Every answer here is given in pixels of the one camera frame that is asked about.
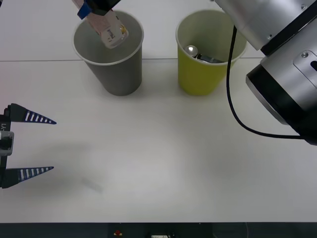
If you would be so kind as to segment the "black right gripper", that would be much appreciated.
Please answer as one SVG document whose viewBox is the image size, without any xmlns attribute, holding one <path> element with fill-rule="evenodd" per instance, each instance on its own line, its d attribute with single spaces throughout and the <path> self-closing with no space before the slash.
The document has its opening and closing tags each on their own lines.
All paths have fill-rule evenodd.
<svg viewBox="0 0 317 238">
<path fill-rule="evenodd" d="M 82 3 L 77 15 L 80 19 L 84 19 L 91 12 L 96 15 L 104 16 L 119 2 L 120 0 L 87 0 Z"/>
</svg>

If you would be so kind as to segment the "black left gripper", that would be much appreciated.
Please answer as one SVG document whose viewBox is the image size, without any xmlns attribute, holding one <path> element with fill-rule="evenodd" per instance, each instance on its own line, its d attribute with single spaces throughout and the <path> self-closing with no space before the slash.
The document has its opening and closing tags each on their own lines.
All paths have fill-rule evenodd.
<svg viewBox="0 0 317 238">
<path fill-rule="evenodd" d="M 0 187 L 6 189 L 23 181 L 52 170 L 54 167 L 7 169 L 7 157 L 11 155 L 11 122 L 57 124 L 54 120 L 26 109 L 19 104 L 10 104 L 0 116 Z"/>
</svg>

